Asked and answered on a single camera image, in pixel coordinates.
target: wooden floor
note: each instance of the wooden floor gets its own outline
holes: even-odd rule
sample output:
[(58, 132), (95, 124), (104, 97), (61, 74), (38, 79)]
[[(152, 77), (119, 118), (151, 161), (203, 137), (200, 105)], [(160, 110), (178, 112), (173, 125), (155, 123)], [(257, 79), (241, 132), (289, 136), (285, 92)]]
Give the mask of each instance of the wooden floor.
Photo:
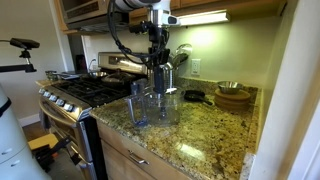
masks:
[(41, 136), (48, 134), (41, 126), (40, 122), (30, 124), (28, 126), (22, 127), (23, 132), (27, 138), (27, 141), (37, 139)]

